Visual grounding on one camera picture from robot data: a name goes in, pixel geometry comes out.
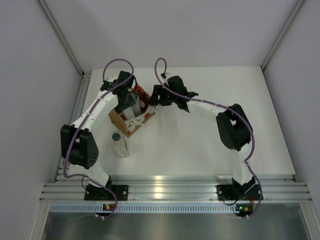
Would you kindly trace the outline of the white bottle dark cap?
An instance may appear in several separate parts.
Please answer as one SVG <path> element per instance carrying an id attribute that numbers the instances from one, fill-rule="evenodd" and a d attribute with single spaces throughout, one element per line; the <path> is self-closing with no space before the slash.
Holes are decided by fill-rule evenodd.
<path id="1" fill-rule="evenodd" d="M 127 120 L 132 120 L 142 114 L 142 109 L 140 106 L 140 99 L 138 96 L 129 96 L 128 100 L 125 102 L 125 108 L 122 111 L 123 115 Z"/>

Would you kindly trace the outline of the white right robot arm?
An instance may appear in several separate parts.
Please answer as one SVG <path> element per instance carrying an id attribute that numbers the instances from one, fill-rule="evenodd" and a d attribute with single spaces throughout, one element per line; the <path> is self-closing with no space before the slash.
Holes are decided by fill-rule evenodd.
<path id="1" fill-rule="evenodd" d="M 152 106 L 170 106 L 173 103 L 181 110 L 196 114 L 217 124 L 219 138 L 229 149 L 232 170 L 233 194 L 244 199 L 251 193 L 256 178 L 249 169 L 249 158 L 252 156 L 253 129 L 239 104 L 227 108 L 217 104 L 196 100 L 199 94 L 188 91 L 180 76 L 162 73 L 164 83 L 155 85 L 149 100 Z"/>

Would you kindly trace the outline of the clear bottle dark cap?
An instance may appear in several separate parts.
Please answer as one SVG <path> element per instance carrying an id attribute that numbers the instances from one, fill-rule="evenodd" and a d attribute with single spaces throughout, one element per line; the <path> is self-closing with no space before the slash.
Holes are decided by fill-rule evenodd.
<path id="1" fill-rule="evenodd" d="M 114 150 L 121 158 L 129 157 L 128 145 L 121 131 L 114 131 L 111 135 Z"/>

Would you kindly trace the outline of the red cap dish soap bottle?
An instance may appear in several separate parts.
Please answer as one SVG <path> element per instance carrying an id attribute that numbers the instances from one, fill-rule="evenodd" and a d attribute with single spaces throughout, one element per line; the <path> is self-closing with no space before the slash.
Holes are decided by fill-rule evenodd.
<path id="1" fill-rule="evenodd" d="M 148 103 L 150 97 L 140 85 L 135 86 L 134 92 L 139 96 L 140 101 Z"/>

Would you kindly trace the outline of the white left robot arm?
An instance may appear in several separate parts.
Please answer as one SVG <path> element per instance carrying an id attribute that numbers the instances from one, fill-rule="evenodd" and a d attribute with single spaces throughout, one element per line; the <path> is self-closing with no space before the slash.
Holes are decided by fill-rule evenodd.
<path id="1" fill-rule="evenodd" d="M 112 179 L 100 166 L 99 148 L 95 133 L 109 113 L 120 103 L 119 97 L 128 94 L 135 76 L 133 72 L 121 71 L 113 81 L 104 80 L 96 98 L 88 109 L 72 124 L 60 129 L 63 176 L 86 178 L 89 188 L 102 200 L 113 194 Z"/>

